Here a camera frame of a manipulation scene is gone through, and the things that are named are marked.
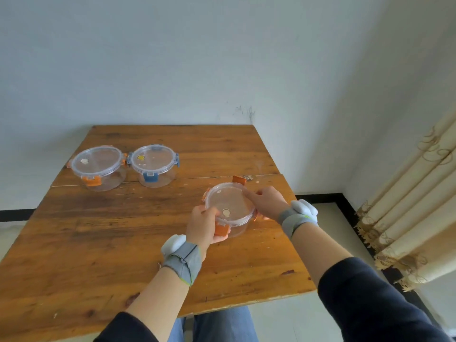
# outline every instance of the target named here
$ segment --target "clear plastic container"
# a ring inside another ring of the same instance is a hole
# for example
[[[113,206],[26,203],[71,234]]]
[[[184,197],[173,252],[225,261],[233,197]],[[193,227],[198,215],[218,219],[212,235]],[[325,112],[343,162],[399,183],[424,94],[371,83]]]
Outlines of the clear plastic container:
[[[216,218],[216,228],[229,226],[230,238],[241,235],[254,216],[254,205],[242,194],[242,185],[236,182],[214,186],[206,193],[204,202],[206,209],[216,207],[221,212]]]
[[[139,181],[146,187],[162,187],[174,180],[174,165],[179,166],[179,155],[158,144],[143,146],[128,157],[128,163],[139,173]]]
[[[126,176],[125,154],[119,149],[104,145],[84,150],[71,161],[70,167],[89,190],[111,190],[120,185]]]

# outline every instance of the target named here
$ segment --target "hand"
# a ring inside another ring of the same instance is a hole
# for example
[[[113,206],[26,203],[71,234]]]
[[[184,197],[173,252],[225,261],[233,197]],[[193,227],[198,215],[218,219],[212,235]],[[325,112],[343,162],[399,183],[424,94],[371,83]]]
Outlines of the hand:
[[[277,221],[279,215],[290,208],[281,193],[272,186],[259,189],[256,194],[247,188],[242,192],[263,216]]]
[[[185,235],[187,236],[187,242],[198,245],[202,261],[206,258],[206,251],[210,244],[224,241],[228,237],[228,235],[214,235],[215,217],[218,215],[220,215],[220,212],[215,207],[211,207],[206,211],[206,207],[203,205],[194,207],[191,211]]]

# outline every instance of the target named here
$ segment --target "wooden table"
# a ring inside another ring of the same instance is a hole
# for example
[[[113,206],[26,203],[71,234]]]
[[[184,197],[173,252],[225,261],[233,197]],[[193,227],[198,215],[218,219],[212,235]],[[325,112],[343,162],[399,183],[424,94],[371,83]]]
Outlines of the wooden table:
[[[252,176],[249,189],[293,192],[254,126],[94,126],[75,151],[124,152],[162,143],[179,153],[176,179],[146,188],[126,181],[92,192],[63,168],[0,263],[0,341],[52,341],[102,330],[158,271],[160,247],[185,231],[208,187]],[[212,245],[180,316],[314,290],[280,226],[256,221]]]

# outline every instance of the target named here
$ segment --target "jeans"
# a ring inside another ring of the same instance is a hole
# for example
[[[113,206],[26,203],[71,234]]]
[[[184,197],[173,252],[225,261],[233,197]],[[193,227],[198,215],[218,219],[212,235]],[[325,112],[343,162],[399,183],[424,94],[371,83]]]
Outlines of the jeans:
[[[185,318],[177,318],[168,342],[184,342]],[[247,306],[195,316],[193,342],[258,342]]]

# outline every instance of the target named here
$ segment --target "dark sleeve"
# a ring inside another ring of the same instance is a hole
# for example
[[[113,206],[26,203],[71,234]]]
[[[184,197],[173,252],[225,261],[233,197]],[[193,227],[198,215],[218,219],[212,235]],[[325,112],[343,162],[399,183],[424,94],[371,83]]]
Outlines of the dark sleeve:
[[[94,342],[158,342],[154,334],[136,317],[120,312]]]
[[[318,295],[345,341],[450,341],[422,310],[359,258],[344,259],[328,269]]]

